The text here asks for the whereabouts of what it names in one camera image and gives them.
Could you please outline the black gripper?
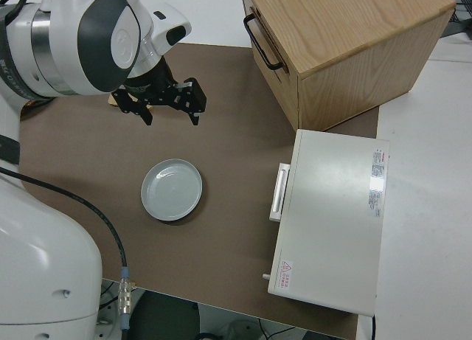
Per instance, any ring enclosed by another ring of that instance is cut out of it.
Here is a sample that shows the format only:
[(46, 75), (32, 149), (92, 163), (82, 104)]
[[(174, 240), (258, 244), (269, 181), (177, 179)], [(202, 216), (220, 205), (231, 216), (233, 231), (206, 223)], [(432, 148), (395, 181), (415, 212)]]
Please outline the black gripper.
[(145, 99), (151, 105), (174, 106), (176, 110), (187, 113), (193, 125), (198, 125), (200, 115), (206, 110), (206, 95), (197, 79), (191, 77), (178, 83), (165, 58), (161, 58), (148, 72), (128, 78), (125, 89), (117, 89), (111, 96), (122, 113), (135, 114), (146, 125), (151, 125), (153, 116), (147, 105), (141, 102)]

